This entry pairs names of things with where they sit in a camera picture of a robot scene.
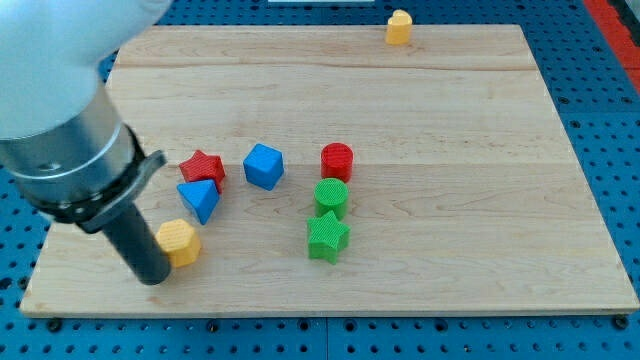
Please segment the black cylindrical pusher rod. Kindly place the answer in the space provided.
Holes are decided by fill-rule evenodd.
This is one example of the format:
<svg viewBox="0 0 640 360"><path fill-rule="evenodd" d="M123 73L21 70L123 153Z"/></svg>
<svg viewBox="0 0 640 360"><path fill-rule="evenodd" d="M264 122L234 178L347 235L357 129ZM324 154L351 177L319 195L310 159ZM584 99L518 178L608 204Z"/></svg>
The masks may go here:
<svg viewBox="0 0 640 360"><path fill-rule="evenodd" d="M135 204L106 223L102 232L142 284L157 285L169 276L170 261Z"/></svg>

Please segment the black flange mount plate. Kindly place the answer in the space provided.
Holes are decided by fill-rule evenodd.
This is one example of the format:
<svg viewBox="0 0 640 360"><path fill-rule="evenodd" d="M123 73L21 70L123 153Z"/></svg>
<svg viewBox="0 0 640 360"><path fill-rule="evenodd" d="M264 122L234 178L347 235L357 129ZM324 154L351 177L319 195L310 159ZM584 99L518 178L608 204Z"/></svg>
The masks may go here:
<svg viewBox="0 0 640 360"><path fill-rule="evenodd" d="M146 155L129 125L125 129L132 137L134 156L124 172L106 188L79 201L37 201L37 209L56 222L76 224L89 234L101 231L126 208L134 204L153 174L167 163L164 153L157 150Z"/></svg>

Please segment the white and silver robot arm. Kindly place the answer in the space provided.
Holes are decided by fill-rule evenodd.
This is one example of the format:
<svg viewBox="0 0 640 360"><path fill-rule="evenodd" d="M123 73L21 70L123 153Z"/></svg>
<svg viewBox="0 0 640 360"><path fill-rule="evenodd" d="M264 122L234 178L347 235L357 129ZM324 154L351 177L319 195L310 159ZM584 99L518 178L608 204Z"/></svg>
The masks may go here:
<svg viewBox="0 0 640 360"><path fill-rule="evenodd" d="M5 1L1 162L52 220L103 233L146 285L171 266L136 207L165 164L122 120L100 62L155 24L169 0Z"/></svg>

